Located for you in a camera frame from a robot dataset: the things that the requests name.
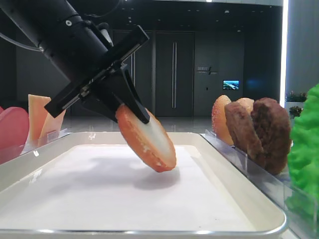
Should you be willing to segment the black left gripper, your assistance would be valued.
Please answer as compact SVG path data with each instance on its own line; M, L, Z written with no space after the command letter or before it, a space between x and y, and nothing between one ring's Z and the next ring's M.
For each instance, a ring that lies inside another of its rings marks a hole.
M107 30L95 25L90 29L105 48L101 61L90 74L77 83L70 83L55 96L45 109L56 118L77 101L84 107L117 122L116 111L121 104L129 107L144 124L150 116L142 105L124 61L145 44L149 37L137 25L116 45L107 40Z

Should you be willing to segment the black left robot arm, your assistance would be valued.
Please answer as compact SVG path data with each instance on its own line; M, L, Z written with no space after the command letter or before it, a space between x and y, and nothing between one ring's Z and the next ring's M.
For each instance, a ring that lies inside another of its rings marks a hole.
M148 41L140 26L112 45L104 24L84 20L65 0L3 0L0 7L69 80L45 106L51 116L80 101L111 120L124 104L141 122L149 122L125 64Z

